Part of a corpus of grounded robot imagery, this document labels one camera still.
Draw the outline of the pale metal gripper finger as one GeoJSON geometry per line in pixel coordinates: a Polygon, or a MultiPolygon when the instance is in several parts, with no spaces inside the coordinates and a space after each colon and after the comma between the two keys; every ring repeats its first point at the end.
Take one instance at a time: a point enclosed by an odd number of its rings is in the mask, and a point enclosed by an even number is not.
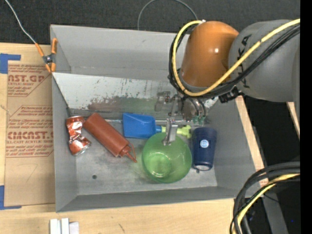
{"type": "Polygon", "coordinates": [[[170,103],[172,101],[171,92],[163,91],[157,93],[157,102],[155,104],[154,110],[161,111],[163,106],[170,103]]]}
{"type": "Polygon", "coordinates": [[[176,140],[177,129],[178,123],[176,122],[176,120],[173,118],[167,119],[165,131],[166,135],[162,141],[164,146],[171,145],[176,140]]]}

